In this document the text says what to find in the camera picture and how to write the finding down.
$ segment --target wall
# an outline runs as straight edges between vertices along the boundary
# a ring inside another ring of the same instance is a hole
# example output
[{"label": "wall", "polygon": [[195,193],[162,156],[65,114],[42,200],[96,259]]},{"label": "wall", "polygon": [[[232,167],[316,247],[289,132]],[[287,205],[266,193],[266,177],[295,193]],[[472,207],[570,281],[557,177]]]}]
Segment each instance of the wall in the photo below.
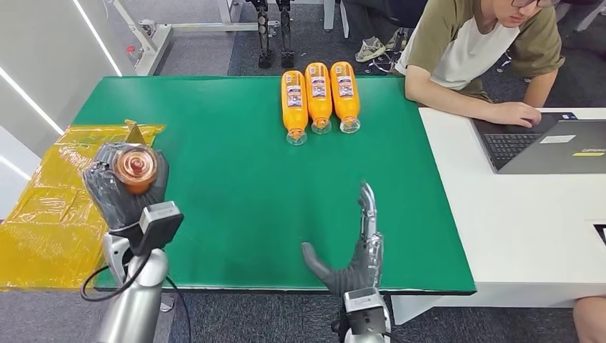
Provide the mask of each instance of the wall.
[{"label": "wall", "polygon": [[[132,66],[111,36],[98,0],[79,0],[123,74]],[[62,128],[78,113],[96,83],[116,75],[73,0],[2,0],[0,68]],[[0,78],[0,126],[38,156],[59,137]]]},{"label": "wall", "polygon": [[11,212],[28,182],[4,161],[31,176],[40,164],[40,158],[0,126],[0,219],[6,218]]}]

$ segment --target small bottle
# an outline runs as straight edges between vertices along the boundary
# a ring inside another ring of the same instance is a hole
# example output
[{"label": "small bottle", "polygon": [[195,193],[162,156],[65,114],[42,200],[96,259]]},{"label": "small bottle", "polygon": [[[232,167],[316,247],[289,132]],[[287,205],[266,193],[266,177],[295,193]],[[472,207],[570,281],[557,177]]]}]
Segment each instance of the small bottle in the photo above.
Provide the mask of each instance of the small bottle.
[{"label": "small bottle", "polygon": [[307,98],[305,78],[300,71],[290,70],[282,75],[282,121],[288,131],[286,140],[301,145],[307,140]]},{"label": "small bottle", "polygon": [[143,144],[132,144],[114,157],[114,173],[130,194],[143,194],[157,177],[154,152]]},{"label": "small bottle", "polygon": [[353,134],[358,131],[360,123],[358,88],[352,65],[347,62],[333,64],[330,69],[330,80],[334,110],[341,119],[339,128],[346,134]]},{"label": "small bottle", "polygon": [[330,96],[330,77],[328,68],[319,62],[311,63],[305,69],[307,85],[307,108],[312,118],[312,131],[316,134],[330,132],[332,97]]}]

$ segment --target black glove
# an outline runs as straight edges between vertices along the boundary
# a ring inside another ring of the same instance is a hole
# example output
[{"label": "black glove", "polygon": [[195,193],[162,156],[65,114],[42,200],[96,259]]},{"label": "black glove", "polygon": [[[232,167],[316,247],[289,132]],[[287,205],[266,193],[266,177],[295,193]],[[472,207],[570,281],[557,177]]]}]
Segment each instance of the black glove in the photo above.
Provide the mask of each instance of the black glove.
[{"label": "black glove", "polygon": [[381,282],[383,237],[379,232],[356,242],[354,255],[345,269],[327,266],[308,242],[303,242],[301,248],[309,270],[337,297],[356,289],[378,287]]},{"label": "black glove", "polygon": [[124,184],[114,174],[114,157],[118,151],[138,144],[106,143],[97,152],[93,163],[82,172],[84,186],[93,201],[101,211],[109,231],[112,234],[129,238],[121,232],[136,228],[139,231],[139,218],[143,208],[164,201],[167,190],[169,165],[160,151],[154,152],[157,160],[157,178],[149,185],[149,189],[139,195],[130,194]]}]

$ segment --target glasses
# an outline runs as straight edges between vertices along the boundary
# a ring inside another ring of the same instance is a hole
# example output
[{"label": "glasses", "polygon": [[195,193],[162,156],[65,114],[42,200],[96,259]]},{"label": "glasses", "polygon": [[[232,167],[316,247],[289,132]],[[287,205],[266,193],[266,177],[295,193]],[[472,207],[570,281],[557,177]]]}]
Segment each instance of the glasses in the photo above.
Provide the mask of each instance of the glasses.
[{"label": "glasses", "polygon": [[538,7],[545,8],[559,4],[560,0],[512,0],[512,6],[526,7],[532,4],[533,2],[536,2]]}]

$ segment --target person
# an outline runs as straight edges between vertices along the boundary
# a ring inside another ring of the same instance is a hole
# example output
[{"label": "person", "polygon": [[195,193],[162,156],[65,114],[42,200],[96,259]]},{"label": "person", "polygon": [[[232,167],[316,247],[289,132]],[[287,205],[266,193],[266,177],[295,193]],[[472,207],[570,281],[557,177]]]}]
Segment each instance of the person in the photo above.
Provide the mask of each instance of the person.
[{"label": "person", "polygon": [[362,37],[362,47],[356,53],[356,61],[363,63],[380,56],[386,50],[402,50],[402,46],[396,48],[396,32],[384,45],[378,38],[377,32],[371,23],[371,14],[379,13],[383,16],[396,18],[405,26],[414,27],[425,6],[426,0],[402,1],[402,0],[342,0],[347,13],[347,22],[352,31]]},{"label": "person", "polygon": [[[395,69],[408,99],[496,124],[532,127],[564,63],[557,0],[429,0]],[[493,104],[479,79],[506,50],[531,78],[523,102]]]},{"label": "person", "polygon": [[606,299],[588,297],[577,301],[572,312],[579,343],[606,343]]}]

